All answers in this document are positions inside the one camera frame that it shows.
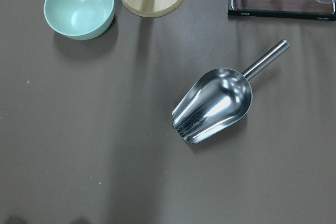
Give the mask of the mint green bowl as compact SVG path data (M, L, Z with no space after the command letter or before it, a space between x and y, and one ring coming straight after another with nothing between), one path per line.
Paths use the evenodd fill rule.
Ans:
M112 23L115 0L45 0L44 17L57 33L74 40L100 36Z

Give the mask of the steel ice scoop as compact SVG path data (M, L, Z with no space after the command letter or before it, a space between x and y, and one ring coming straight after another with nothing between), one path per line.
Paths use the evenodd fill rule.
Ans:
M189 143L199 143L230 127L250 109L250 79L290 47L281 40L245 71L217 68L204 74L172 111L172 125Z

